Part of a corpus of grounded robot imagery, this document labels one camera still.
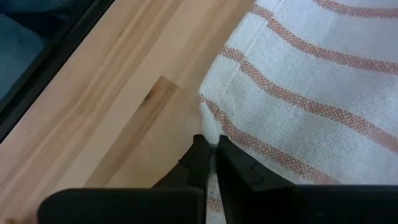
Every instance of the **black frame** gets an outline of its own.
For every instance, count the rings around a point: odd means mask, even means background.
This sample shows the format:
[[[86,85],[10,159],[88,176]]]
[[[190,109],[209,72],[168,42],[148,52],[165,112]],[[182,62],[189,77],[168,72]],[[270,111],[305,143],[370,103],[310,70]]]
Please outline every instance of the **black frame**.
[[[0,100],[0,143],[69,59],[114,0],[85,0]]]

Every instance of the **woven fabric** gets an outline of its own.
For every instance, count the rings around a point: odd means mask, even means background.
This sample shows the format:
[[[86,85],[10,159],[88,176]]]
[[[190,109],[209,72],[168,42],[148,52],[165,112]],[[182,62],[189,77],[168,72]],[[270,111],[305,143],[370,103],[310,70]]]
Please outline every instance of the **woven fabric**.
[[[296,184],[398,184],[397,23],[393,0],[257,0],[200,87],[204,135]]]

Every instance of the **light wood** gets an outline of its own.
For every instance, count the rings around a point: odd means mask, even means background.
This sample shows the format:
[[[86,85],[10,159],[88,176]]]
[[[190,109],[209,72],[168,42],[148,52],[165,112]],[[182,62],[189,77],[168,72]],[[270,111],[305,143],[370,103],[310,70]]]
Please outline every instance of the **light wood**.
[[[156,183],[201,132],[198,88],[252,3],[116,0],[0,145],[0,222],[34,223],[65,188]]]

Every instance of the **dish towel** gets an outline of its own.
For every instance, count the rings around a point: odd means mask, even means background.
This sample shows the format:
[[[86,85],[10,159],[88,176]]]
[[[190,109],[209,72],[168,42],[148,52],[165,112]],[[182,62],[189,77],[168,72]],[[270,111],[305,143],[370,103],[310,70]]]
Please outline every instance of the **dish towel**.
[[[398,184],[397,37],[396,0],[257,0],[200,87],[205,137],[296,184]]]

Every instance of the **wooden surface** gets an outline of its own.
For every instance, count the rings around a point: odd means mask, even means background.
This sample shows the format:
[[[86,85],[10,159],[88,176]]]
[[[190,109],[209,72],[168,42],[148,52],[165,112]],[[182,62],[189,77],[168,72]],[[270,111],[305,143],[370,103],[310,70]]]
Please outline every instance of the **wooden surface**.
[[[70,187],[150,187],[201,132],[197,91],[252,0],[116,0],[0,145],[0,222]]]

